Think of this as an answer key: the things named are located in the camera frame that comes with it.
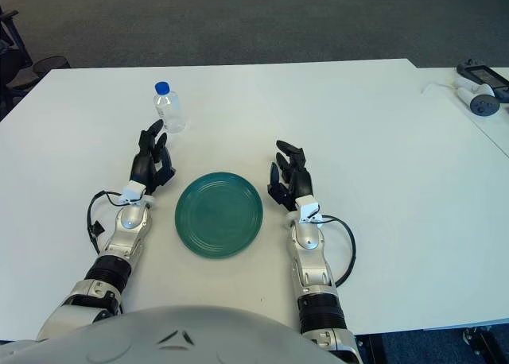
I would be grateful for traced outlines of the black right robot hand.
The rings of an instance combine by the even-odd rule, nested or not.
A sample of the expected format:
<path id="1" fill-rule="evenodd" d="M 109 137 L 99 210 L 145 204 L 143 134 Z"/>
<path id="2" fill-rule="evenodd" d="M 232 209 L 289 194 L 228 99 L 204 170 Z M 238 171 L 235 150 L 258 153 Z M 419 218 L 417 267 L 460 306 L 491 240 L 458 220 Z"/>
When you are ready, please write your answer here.
<path id="1" fill-rule="evenodd" d="M 296 211 L 297 198 L 313 195 L 311 175 L 305 167 L 304 150 L 282 140 L 277 140 L 276 146 L 279 151 L 276 153 L 276 162 L 270 166 L 267 191 L 287 211 Z"/>

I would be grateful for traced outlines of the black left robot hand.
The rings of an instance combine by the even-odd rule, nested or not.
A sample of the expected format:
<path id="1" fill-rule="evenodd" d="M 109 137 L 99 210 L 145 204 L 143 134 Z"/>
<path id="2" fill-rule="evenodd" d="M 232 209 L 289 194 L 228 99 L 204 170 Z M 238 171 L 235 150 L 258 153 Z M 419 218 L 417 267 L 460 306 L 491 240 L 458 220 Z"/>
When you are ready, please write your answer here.
<path id="1" fill-rule="evenodd" d="M 142 130 L 138 140 L 139 152 L 135 155 L 130 170 L 130 180 L 146 187 L 145 193 L 152 195 L 157 187 L 165 185 L 174 175 L 168 148 L 167 133 L 161 132 L 164 122 L 159 119 L 147 130 Z"/>

